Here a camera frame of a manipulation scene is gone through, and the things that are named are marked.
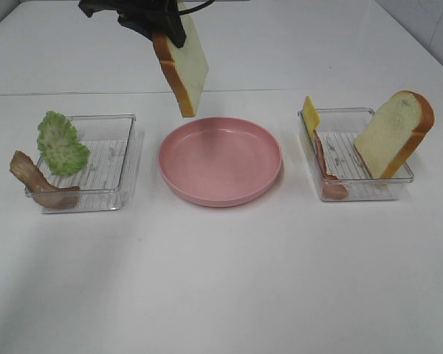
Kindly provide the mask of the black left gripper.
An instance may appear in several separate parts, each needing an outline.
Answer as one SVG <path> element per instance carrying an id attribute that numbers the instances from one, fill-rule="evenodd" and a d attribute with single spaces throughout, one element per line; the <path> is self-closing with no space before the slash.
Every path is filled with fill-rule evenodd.
<path id="1" fill-rule="evenodd" d="M 81 0 L 78 7 L 87 17 L 103 10 L 112 10 L 119 13 L 117 22 L 130 30 L 133 30 L 148 40 L 153 40 L 153 26 L 142 15 L 162 15 L 162 23 L 165 34 L 171 39 L 177 48 L 185 44 L 186 34 L 179 14 L 177 0 L 164 1 L 118 1 L 118 0 Z"/>

